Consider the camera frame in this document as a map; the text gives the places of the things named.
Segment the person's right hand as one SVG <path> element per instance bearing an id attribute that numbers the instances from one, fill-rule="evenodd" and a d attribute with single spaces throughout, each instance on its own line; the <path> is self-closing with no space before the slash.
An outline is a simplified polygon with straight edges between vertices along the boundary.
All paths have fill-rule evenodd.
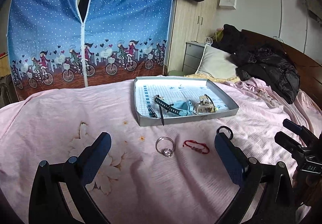
<path id="1" fill-rule="evenodd" d="M 292 180 L 295 205 L 314 207 L 321 203 L 321 176 L 294 171 Z"/>

